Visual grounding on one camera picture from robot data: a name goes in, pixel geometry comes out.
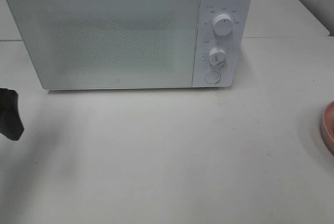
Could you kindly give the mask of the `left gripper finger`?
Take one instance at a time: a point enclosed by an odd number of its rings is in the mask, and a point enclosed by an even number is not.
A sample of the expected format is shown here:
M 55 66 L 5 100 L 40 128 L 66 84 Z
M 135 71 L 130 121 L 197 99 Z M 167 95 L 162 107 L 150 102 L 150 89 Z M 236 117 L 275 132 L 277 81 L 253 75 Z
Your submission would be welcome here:
M 18 112 L 18 93 L 1 88 L 1 134 L 12 141 L 18 141 L 24 132 Z

